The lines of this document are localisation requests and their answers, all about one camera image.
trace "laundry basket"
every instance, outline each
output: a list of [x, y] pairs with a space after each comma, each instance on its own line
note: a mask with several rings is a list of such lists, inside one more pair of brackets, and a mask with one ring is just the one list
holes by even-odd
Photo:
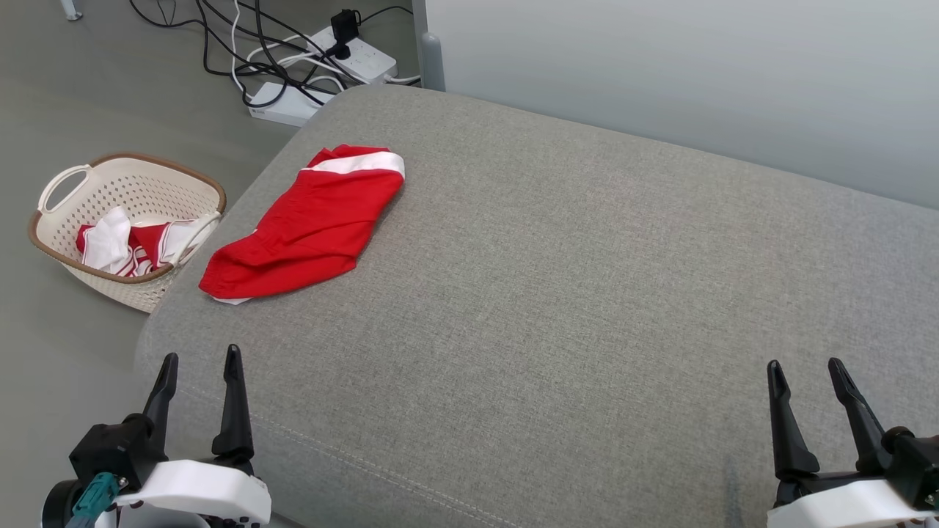
[[[48, 201], [55, 188], [81, 173], [85, 173], [81, 183], [50, 206]], [[42, 192], [38, 210], [29, 223], [29, 240], [92, 288], [150, 313], [196, 248], [178, 251], [168, 265], [137, 277], [121, 277], [82, 264], [75, 245], [79, 228], [94, 225], [117, 206], [122, 206], [136, 225], [198, 218], [198, 228], [182, 246], [188, 247], [200, 232], [214, 229], [219, 223], [225, 210], [225, 192], [215, 180], [188, 168], [129, 152], [65, 170]]]

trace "black adapter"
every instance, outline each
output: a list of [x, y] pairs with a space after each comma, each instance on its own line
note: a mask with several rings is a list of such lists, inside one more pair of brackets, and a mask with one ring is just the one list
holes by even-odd
[[326, 55], [345, 60], [352, 55], [346, 44], [359, 35], [359, 23], [356, 21], [355, 11], [343, 9], [338, 15], [330, 19], [330, 24], [332, 25], [332, 36], [336, 39], [336, 45], [327, 50]]

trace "sofa cushion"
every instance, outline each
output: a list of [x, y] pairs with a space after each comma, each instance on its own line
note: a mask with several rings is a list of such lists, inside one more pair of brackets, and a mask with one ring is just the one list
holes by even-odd
[[[196, 287], [342, 143], [408, 179], [356, 270], [240, 306]], [[257, 473], [307, 526], [764, 526], [766, 364], [827, 471], [856, 454], [825, 362], [885, 427], [939, 432], [939, 213], [650, 139], [406, 87], [300, 130], [148, 320], [168, 436], [203, 457], [240, 345]]]

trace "power cord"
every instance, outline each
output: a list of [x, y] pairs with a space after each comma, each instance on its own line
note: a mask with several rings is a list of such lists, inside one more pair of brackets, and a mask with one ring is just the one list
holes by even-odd
[[235, 21], [232, 22], [232, 81], [235, 81], [235, 86], [241, 90], [241, 95], [252, 99], [246, 92], [244, 85], [241, 81], [238, 80], [238, 73], [235, 71], [235, 60], [236, 53], [238, 52], [238, 45], [235, 43], [235, 31], [238, 28], [238, 19], [241, 18], [241, 8], [238, 5], [238, 1], [235, 2]]
[[372, 17], [375, 17], [375, 16], [380, 15], [381, 13], [383, 13], [383, 12], [385, 12], [385, 11], [390, 11], [390, 10], [392, 10], [392, 9], [401, 9], [402, 11], [407, 11], [407, 12], [408, 12], [409, 14], [411, 14], [411, 15], [414, 14], [414, 11], [412, 11], [412, 10], [410, 10], [410, 9], [408, 9], [408, 8], [405, 8], [404, 6], [391, 6], [390, 8], [379, 9], [378, 11], [375, 11], [374, 13], [368, 15], [368, 16], [365, 17], [365, 18], [362, 18], [362, 14], [361, 14], [358, 10], [356, 10], [355, 13], [356, 13], [356, 16], [359, 17], [359, 25], [362, 25], [362, 24], [364, 24], [366, 21], [368, 21], [369, 19], [371, 19]]
[[[251, 6], [247, 5], [247, 4], [245, 4], [244, 2], [240, 2], [240, 1], [239, 1], [239, 4], [241, 4], [241, 6], [242, 6], [243, 8], [254, 9], [253, 7], [251, 7]], [[307, 37], [306, 35], [302, 34], [300, 31], [297, 31], [297, 30], [294, 29], [293, 27], [290, 27], [290, 26], [287, 25], [286, 23], [275, 19], [274, 17], [270, 16], [270, 15], [267, 14], [267, 13], [262, 12], [262, 13], [260, 13], [260, 14], [261, 14], [261, 16], [263, 16], [264, 18], [270, 20], [271, 22], [279, 24], [282, 28], [286, 29], [287, 31], [289, 31], [289, 32], [291, 32], [291, 33], [293, 33], [293, 34], [295, 34], [295, 35], [298, 35], [301, 39], [306, 40], [308, 44], [310, 44], [311, 46], [313, 46], [313, 48], [314, 48], [315, 50], [317, 50], [317, 51], [319, 52], [319, 54], [320, 54], [322, 57], [324, 57], [324, 59], [325, 59], [326, 62], [328, 62], [330, 65], [332, 65], [332, 66], [333, 66], [334, 68], [336, 68], [337, 70], [341, 71], [342, 74], [345, 75], [345, 76], [347, 76], [349, 79], [352, 79], [353, 81], [355, 81], [355, 84], [357, 84], [357, 85], [363, 85], [363, 84], [365, 84], [365, 82], [363, 82], [363, 81], [361, 81], [361, 80], [358, 80], [358, 79], [355, 77], [355, 75], [353, 75], [353, 74], [349, 73], [348, 71], [346, 71], [342, 66], [339, 66], [338, 64], [336, 64], [336, 62], [335, 62], [334, 60], [332, 60], [331, 57], [329, 57], [329, 54], [327, 54], [325, 51], [323, 51], [323, 49], [320, 48], [315, 42], [313, 42], [313, 40], [310, 39], [310, 37]]]
[[[205, 13], [205, 11], [202, 9], [203, 0], [196, 0], [195, 3], [196, 3], [196, 6], [199, 8], [199, 13], [200, 13], [200, 15], [201, 15], [202, 20], [190, 19], [190, 20], [187, 20], [187, 21], [179, 22], [179, 23], [158, 23], [158, 22], [156, 22], [156, 21], [150, 19], [149, 17], [147, 17], [147, 16], [137, 7], [137, 5], [136, 5], [136, 3], [134, 2], [134, 0], [130, 0], [131, 7], [132, 7], [133, 10], [137, 13], [137, 15], [140, 16], [142, 19], [144, 19], [144, 21], [146, 21], [147, 23], [150, 23], [151, 25], [154, 25], [154, 26], [157, 26], [157, 27], [161, 27], [161, 28], [175, 28], [175, 27], [181, 27], [181, 26], [184, 26], [184, 25], [188, 25], [188, 24], [191, 24], [191, 23], [195, 23], [195, 24], [201, 25], [201, 26], [203, 27], [203, 41], [204, 41], [204, 42], [203, 42], [202, 67], [203, 67], [203, 70], [206, 71], [206, 73], [210, 73], [210, 74], [212, 74], [212, 75], [221, 75], [221, 76], [224, 76], [224, 77], [229, 77], [229, 76], [231, 76], [231, 71], [218, 71], [218, 70], [214, 70], [214, 69], [210, 68], [209, 65], [208, 65], [208, 37], [209, 37], [209, 35], [211, 35], [219, 44], [222, 45], [223, 48], [225, 48], [225, 50], [226, 50], [228, 53], [230, 53], [230, 54], [231, 54], [233, 57], [235, 57], [237, 60], [239, 60], [239, 61], [241, 61], [241, 62], [244, 63], [244, 64], [242, 64], [241, 66], [238, 66], [237, 68], [235, 68], [236, 78], [237, 78], [237, 77], [242, 77], [242, 76], [253, 76], [253, 75], [268, 74], [268, 75], [273, 75], [273, 76], [275, 76], [275, 77], [281, 78], [281, 79], [283, 80], [283, 77], [281, 76], [281, 72], [280, 72], [279, 70], [275, 69], [274, 67], [272, 67], [271, 65], [265, 64], [265, 63], [254, 63], [254, 62], [250, 62], [249, 60], [246, 60], [246, 59], [242, 58], [240, 55], [238, 55], [238, 54], [235, 52], [235, 50], [232, 50], [231, 48], [229, 48], [228, 45], [224, 42], [224, 40], [222, 40], [222, 39], [218, 36], [218, 34], [215, 33], [215, 31], [213, 31], [210, 27], [208, 27], [208, 20], [207, 20], [207, 17], [206, 17], [206, 13]], [[222, 16], [221, 13], [219, 13], [218, 9], [216, 9], [215, 7], [213, 7], [213, 6], [212, 6], [211, 4], [209, 4], [208, 2], [206, 2], [206, 7], [208, 7], [210, 10], [212, 10], [212, 12], [218, 14], [218, 15], [220, 16], [220, 18], [222, 18], [223, 20], [225, 20], [227, 23], [232, 23], [232, 21], [228, 21], [227, 19], [225, 19], [225, 17]], [[237, 26], [237, 25], [234, 24], [234, 23], [233, 23], [232, 25], [233, 25], [234, 28], [237, 28], [237, 30], [242, 31], [243, 33], [246, 33], [246, 34], [252, 35], [252, 36], [256, 36], [256, 35], [257, 35], [256, 33], [251, 32], [251, 31], [249, 31], [249, 30], [247, 30], [247, 29], [244, 29], [243, 27]], [[267, 36], [264, 36], [264, 37], [263, 37], [263, 40], [265, 40], [265, 41], [270, 41], [270, 42], [272, 42], [272, 43], [274, 43], [274, 44], [278, 44], [278, 45], [289, 46], [289, 47], [295, 48], [295, 49], [297, 49], [297, 50], [299, 50], [299, 51], [306, 51], [305, 48], [301, 48], [300, 46], [297, 46], [297, 45], [295, 45], [295, 44], [293, 44], [293, 43], [291, 43], [291, 42], [285, 41], [285, 40], [275, 39], [275, 38], [273, 38], [273, 37], [267, 37]], [[311, 75], [309, 75], [309, 76], [307, 77], [307, 79], [309, 80], [311, 77], [312, 77], [312, 72], [311, 72]], [[320, 87], [318, 87], [318, 86], [309, 85], [309, 84], [307, 84], [306, 81], [301, 82], [300, 85], [302, 85], [302, 86], [303, 86], [304, 88], [306, 88], [307, 90], [314, 90], [314, 91], [317, 91], [317, 92], [322, 92], [322, 93], [328, 93], [328, 94], [335, 95], [333, 92], [330, 92], [329, 90], [325, 90], [325, 89], [320, 88]], [[277, 101], [278, 99], [280, 99], [280, 98], [284, 95], [284, 93], [286, 92], [286, 86], [287, 86], [287, 83], [285, 82], [285, 83], [282, 85], [281, 90], [280, 90], [280, 93], [277, 95], [277, 97], [274, 98], [274, 99], [271, 100], [271, 101], [265, 102], [264, 104], [252, 104], [252, 103], [248, 100], [248, 96], [247, 96], [246, 92], [245, 92], [245, 91], [242, 91], [242, 92], [241, 92], [241, 102], [243, 102], [246, 106], [254, 107], [254, 108], [256, 108], [256, 107], [261, 107], [261, 106], [266, 106], [266, 105], [271, 104], [272, 102]]]
[[325, 70], [332, 71], [333, 73], [341, 73], [341, 74], [343, 74], [343, 75], [346, 75], [346, 76], [348, 76], [350, 79], [352, 79], [353, 81], [355, 81], [356, 84], [358, 84], [358, 85], [367, 85], [367, 84], [368, 84], [368, 81], [366, 81], [365, 79], [362, 79], [362, 77], [359, 77], [358, 75], [355, 75], [355, 74], [353, 74], [353, 73], [349, 73], [349, 72], [347, 72], [347, 71], [345, 71], [345, 70], [333, 68], [332, 66], [330, 66], [330, 65], [328, 65], [328, 64], [324, 64], [324, 63], [322, 63], [322, 62], [319, 62], [318, 60], [315, 60], [315, 59], [313, 59], [313, 58], [310, 58], [311, 56], [314, 56], [314, 54], [312, 54], [312, 53], [307, 53], [307, 54], [292, 55], [292, 56], [289, 56], [289, 57], [282, 58], [281, 60], [278, 61], [278, 63], [279, 63], [279, 64], [282, 64], [282, 65], [285, 65], [285, 63], [287, 63], [287, 62], [289, 62], [290, 64], [295, 64], [295, 63], [297, 63], [297, 62], [309, 62], [310, 64], [313, 64], [313, 65], [318, 66], [318, 67], [320, 67], [320, 68], [323, 68], [323, 69], [325, 69]]
[[420, 75], [415, 75], [415, 76], [413, 76], [413, 77], [406, 77], [406, 78], [404, 78], [404, 79], [397, 79], [397, 78], [395, 78], [395, 77], [392, 77], [391, 75], [385, 75], [385, 82], [386, 82], [386, 83], [395, 83], [395, 84], [399, 84], [399, 85], [401, 85], [401, 84], [406, 85], [406, 84], [408, 84], [408, 83], [416, 83], [416, 82], [418, 82], [418, 81], [420, 81], [420, 80], [421, 80], [421, 76], [420, 76]]
[[310, 79], [309, 77], [307, 77], [307, 79], [305, 79], [303, 82], [304, 82], [304, 83], [315, 83], [316, 81], [330, 81], [331, 83], [333, 83], [333, 84], [336, 85], [336, 88], [337, 88], [340, 92], [346, 91], [346, 90], [343, 88], [343, 86], [339, 84], [339, 79], [333, 77], [332, 75], [319, 75], [319, 76], [314, 77], [314, 78], [312, 78], [312, 79]]
[[166, 20], [166, 11], [163, 10], [162, 0], [157, 0], [157, 7], [160, 8], [160, 14], [163, 15], [163, 21], [165, 23], [173, 23], [173, 20], [176, 18], [176, 0], [173, 1], [173, 11], [170, 14], [170, 20]]
[[322, 106], [322, 105], [323, 105], [323, 101], [320, 101], [319, 99], [317, 99], [316, 97], [314, 97], [313, 94], [311, 94], [310, 92], [308, 92], [308, 91], [306, 91], [305, 89], [303, 89], [303, 84], [302, 84], [302, 83], [299, 83], [299, 82], [294, 81], [293, 79], [291, 79], [290, 76], [287, 74], [287, 70], [285, 70], [280, 64], [277, 64], [277, 61], [274, 60], [274, 55], [270, 54], [270, 50], [268, 49], [268, 42], [267, 42], [267, 40], [264, 38], [264, 32], [263, 32], [262, 27], [261, 27], [261, 26], [262, 26], [262, 23], [261, 23], [261, 0], [254, 0], [254, 22], [257, 24], [257, 35], [260, 37], [260, 40], [261, 40], [261, 48], [264, 49], [264, 55], [268, 58], [268, 60], [270, 61], [270, 64], [274, 67], [274, 69], [275, 69], [276, 71], [278, 71], [278, 72], [281, 74], [280, 76], [284, 79], [284, 83], [285, 83], [284, 86], [286, 86], [286, 85], [291, 85], [291, 86], [295, 87], [304, 97], [306, 97], [306, 98], [309, 99], [310, 101], [313, 101], [313, 102], [315, 102], [316, 104]]

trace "gray floor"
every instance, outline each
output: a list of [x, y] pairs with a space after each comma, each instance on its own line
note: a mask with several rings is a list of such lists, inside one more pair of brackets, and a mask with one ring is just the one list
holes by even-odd
[[[211, 1], [233, 12], [230, 2]], [[193, 0], [177, 2], [177, 22], [196, 13]], [[155, 0], [137, 3], [160, 16]], [[262, 5], [312, 33], [340, 8], [369, 14], [393, 3]], [[163, 5], [169, 14], [171, 0]], [[203, 72], [202, 35], [194, 24], [148, 25], [124, 0], [79, 0], [79, 6], [85, 17], [69, 23], [57, 0], [7, 2], [0, 21], [0, 335], [6, 363], [0, 368], [0, 448], [8, 482], [0, 508], [6, 526], [35, 526], [46, 491], [71, 477], [66, 456], [88, 427], [118, 421], [143, 403], [131, 368], [146, 316], [89, 290], [29, 243], [26, 221], [39, 192], [66, 167], [126, 149], [205, 172], [234, 200], [296, 131], [249, 117], [230, 80]], [[214, 25], [225, 34], [223, 24]], [[250, 17], [244, 25], [251, 25]], [[409, 15], [389, 11], [361, 31], [398, 59], [400, 75], [416, 74]], [[245, 53], [257, 47], [240, 42]], [[223, 70], [227, 56], [214, 48], [210, 64]]]

